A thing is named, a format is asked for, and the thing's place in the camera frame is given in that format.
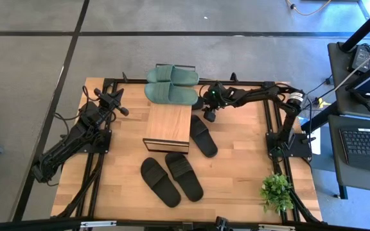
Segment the green slide sandal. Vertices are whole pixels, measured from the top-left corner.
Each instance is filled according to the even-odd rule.
[[[188,87],[176,87],[170,82],[146,84],[145,96],[158,104],[194,105],[198,101],[195,90]]]
[[[176,86],[195,86],[199,75],[195,71],[176,68],[174,65],[163,65],[152,69],[146,76],[149,83],[170,81]]]

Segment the desk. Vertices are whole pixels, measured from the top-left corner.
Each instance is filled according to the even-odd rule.
[[[349,75],[347,68],[351,62],[352,54],[342,52],[336,43],[328,44],[328,53],[331,63],[333,83],[336,87]],[[351,83],[357,78],[358,76],[354,74],[349,78],[347,83]],[[332,103],[312,118],[312,131],[327,123],[329,115],[350,115],[370,118],[370,112],[366,107],[352,99],[350,93],[346,91],[345,88],[346,87],[341,87],[335,92],[337,99],[336,102]],[[309,122],[302,125],[302,131],[308,132],[309,125]]]
[[[329,127],[332,140],[332,148],[335,159],[335,169],[337,173],[337,181],[340,189],[340,197],[346,199],[345,186],[358,187],[361,189],[370,190],[370,171],[359,169],[346,164],[346,158],[342,141],[339,134],[339,128],[343,126],[358,126],[361,124],[361,119],[329,116]],[[370,128],[370,121],[363,121],[363,125]]]
[[[93,95],[93,89],[100,89],[102,83],[102,78],[88,78],[85,85]],[[227,107],[217,112],[214,123],[205,121],[202,111],[194,112],[209,128],[218,146],[218,155],[206,158],[190,140],[188,160],[204,189],[204,197],[198,202],[190,202],[170,176],[182,197],[181,203],[171,209],[151,191],[139,172],[147,157],[155,158],[169,172],[164,163],[165,153],[148,152],[142,141],[150,108],[144,85],[119,83],[118,89],[121,88],[125,89],[121,104],[129,109],[129,115],[123,117],[117,113],[116,121],[110,126],[112,140],[103,163],[95,218],[214,222],[217,216],[222,216],[241,223],[281,221],[274,212],[263,212],[260,196],[262,180],[272,174],[265,143],[267,125],[263,102],[249,103],[240,108]],[[82,95],[80,106],[85,100]],[[299,121],[295,129],[299,131]],[[86,160],[87,154],[79,153],[65,163],[52,215],[62,212],[80,189]],[[296,193],[321,220],[309,166],[299,158],[290,158],[290,166]]]

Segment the slide sandal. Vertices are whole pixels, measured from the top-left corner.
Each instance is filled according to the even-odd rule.
[[[174,65],[163,65],[152,69],[146,80],[149,83],[170,81],[177,86],[195,86],[199,82],[199,75],[195,71],[176,68]]]
[[[170,82],[146,84],[145,96],[159,104],[194,105],[198,101],[195,90],[190,87],[176,87]]]
[[[209,130],[197,115],[191,116],[191,138],[206,157],[214,157],[218,153],[218,148],[213,142]]]
[[[147,158],[141,166],[141,176],[153,192],[165,203],[174,208],[181,202],[178,190],[173,186],[166,171],[154,158]]]
[[[186,157],[181,153],[168,153],[165,156],[165,162],[172,178],[178,182],[189,200],[199,201],[204,191]]]

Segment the green plant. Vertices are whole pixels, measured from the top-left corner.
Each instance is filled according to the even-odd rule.
[[[289,196],[292,184],[288,183],[285,175],[270,175],[262,181],[261,196],[265,200],[263,210],[274,209],[279,215],[281,211],[293,209],[294,205]]]

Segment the gray floor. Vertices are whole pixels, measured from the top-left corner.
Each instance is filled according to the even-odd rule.
[[[83,1],[0,0],[0,30],[72,31]],[[300,2],[304,12],[320,6]],[[332,3],[311,17],[280,1],[91,1],[84,31],[355,31],[365,21],[356,3]],[[330,75],[327,44],[343,38],[80,37],[58,112],[74,115],[86,77],[144,78],[156,63],[195,65],[203,78],[290,81],[308,91]],[[69,37],[0,37],[0,222],[10,217],[62,68]],[[315,95],[329,87],[323,86]],[[47,147],[65,132],[54,121]],[[317,183],[325,176],[316,178]],[[25,219],[48,218],[55,187],[34,184]],[[337,188],[327,185],[332,191]],[[318,190],[324,219],[335,225],[347,214],[332,210]],[[370,216],[353,211],[356,218]]]

